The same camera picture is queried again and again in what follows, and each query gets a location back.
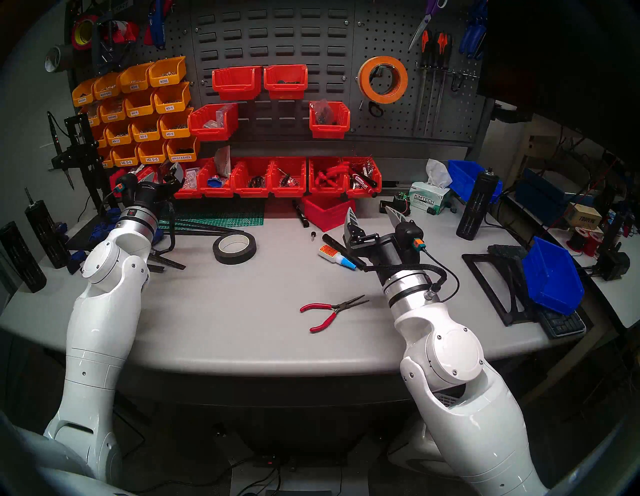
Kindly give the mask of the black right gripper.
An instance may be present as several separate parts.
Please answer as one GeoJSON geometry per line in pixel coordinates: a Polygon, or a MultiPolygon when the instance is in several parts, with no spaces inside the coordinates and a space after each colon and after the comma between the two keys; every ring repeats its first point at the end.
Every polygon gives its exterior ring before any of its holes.
{"type": "MultiPolygon", "coordinates": [[[[385,211],[394,231],[406,231],[409,219],[386,205],[385,211]]],[[[422,232],[396,232],[387,235],[367,235],[359,226],[353,208],[345,214],[343,240],[350,243],[350,258],[355,269],[394,275],[399,271],[425,271],[420,263],[419,249],[424,245],[422,232]]]]}

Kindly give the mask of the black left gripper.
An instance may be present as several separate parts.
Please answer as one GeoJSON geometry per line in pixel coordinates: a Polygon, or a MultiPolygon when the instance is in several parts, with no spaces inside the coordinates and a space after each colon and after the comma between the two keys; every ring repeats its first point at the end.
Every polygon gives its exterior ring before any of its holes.
{"type": "Polygon", "coordinates": [[[179,162],[169,163],[168,183],[162,183],[157,169],[149,169],[149,181],[139,182],[133,193],[132,206],[142,207],[151,213],[160,213],[173,196],[173,185],[183,187],[184,168],[179,162]]]}

